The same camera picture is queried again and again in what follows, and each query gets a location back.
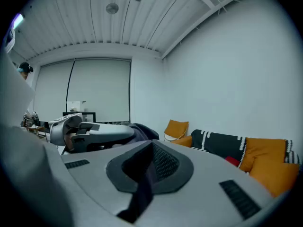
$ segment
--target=black cap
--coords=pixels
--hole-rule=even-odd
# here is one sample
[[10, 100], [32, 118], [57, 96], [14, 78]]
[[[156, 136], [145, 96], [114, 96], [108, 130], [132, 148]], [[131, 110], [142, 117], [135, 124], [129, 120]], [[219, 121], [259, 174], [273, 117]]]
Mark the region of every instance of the black cap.
[[27, 62], [21, 63], [19, 68], [22, 68], [24, 72], [28, 72], [28, 73], [34, 71], [34, 69]]

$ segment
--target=sofa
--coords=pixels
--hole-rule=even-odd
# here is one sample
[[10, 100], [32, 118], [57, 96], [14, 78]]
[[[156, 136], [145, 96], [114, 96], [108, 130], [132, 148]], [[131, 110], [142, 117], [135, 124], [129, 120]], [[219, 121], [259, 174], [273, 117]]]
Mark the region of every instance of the sofa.
[[292, 140], [256, 139], [194, 130], [191, 136], [172, 141], [201, 153], [215, 154], [259, 181], [274, 196], [292, 188], [300, 158]]

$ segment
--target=round ceiling fixture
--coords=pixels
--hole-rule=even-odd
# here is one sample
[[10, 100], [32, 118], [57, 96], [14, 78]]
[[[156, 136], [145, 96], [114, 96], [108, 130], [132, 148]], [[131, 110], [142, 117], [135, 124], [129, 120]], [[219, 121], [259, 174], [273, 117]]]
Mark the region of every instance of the round ceiling fixture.
[[106, 12], [109, 14], [115, 14], [118, 10], [119, 6], [116, 3], [110, 3], [106, 6]]

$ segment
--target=armrest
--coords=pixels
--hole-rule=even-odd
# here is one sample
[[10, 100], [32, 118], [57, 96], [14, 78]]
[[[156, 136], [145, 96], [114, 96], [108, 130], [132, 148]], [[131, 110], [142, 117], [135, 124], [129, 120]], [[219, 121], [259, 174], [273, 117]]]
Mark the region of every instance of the armrest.
[[193, 142], [193, 137], [191, 137], [190, 135], [178, 140], [174, 140], [171, 143], [175, 143], [181, 146], [191, 147], [192, 142]]

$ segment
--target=white corrugated ceiling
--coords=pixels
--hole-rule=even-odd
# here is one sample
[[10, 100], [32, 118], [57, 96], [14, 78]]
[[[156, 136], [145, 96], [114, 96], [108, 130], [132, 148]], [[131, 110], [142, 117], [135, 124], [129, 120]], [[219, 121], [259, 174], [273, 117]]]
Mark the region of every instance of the white corrugated ceiling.
[[[165, 57], [192, 29], [232, 0], [31, 0], [16, 29], [13, 58], [30, 60], [76, 44], [126, 44]], [[109, 3], [119, 11], [106, 12]]]

